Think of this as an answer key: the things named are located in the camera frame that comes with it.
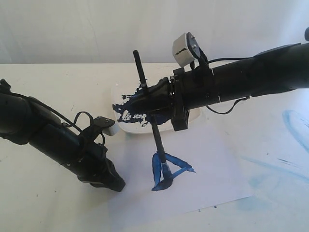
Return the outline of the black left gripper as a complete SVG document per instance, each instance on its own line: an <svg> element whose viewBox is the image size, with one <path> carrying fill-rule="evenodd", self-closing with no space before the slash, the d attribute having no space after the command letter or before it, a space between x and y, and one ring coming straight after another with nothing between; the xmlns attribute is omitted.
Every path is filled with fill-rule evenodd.
<svg viewBox="0 0 309 232"><path fill-rule="evenodd" d="M126 183L118 174L107 148L94 140L100 135L93 125L80 134L63 126L45 125L30 139L30 145L62 165L78 179L95 188L121 192Z"/></svg>

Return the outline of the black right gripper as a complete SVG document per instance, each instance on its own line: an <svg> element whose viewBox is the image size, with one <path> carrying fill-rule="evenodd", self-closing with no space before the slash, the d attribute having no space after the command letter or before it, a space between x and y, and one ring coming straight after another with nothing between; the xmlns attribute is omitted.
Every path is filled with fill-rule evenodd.
<svg viewBox="0 0 309 232"><path fill-rule="evenodd" d="M169 79L167 77L161 78L157 84L147 87L145 95L140 93L132 96L133 112L162 116L172 115L173 129L182 131L188 129L191 109L220 102L214 68L206 70L197 67L192 71L178 68L173 70L170 81L172 98L169 95Z"/></svg>

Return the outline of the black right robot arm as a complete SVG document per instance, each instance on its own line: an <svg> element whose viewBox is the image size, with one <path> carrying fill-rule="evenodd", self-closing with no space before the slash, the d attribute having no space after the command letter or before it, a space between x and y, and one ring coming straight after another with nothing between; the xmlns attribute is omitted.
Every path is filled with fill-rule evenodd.
<svg viewBox="0 0 309 232"><path fill-rule="evenodd" d="M163 78L147 94L134 97L132 109L163 116L181 131L188 128L191 109L308 87L309 45L298 43L215 68L176 69L170 79Z"/></svg>

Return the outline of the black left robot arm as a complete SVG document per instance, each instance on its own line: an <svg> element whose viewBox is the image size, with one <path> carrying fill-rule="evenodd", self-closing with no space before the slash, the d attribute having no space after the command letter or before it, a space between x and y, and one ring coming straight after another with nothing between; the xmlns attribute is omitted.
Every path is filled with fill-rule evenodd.
<svg viewBox="0 0 309 232"><path fill-rule="evenodd" d="M43 154L74 173L84 183L96 188L121 192L124 179L107 158L105 143L96 143L98 136L115 135L115 121L85 115L90 125L80 129L77 119L62 114L33 97L11 92L5 79L0 81L0 136L17 145L30 144Z"/></svg>

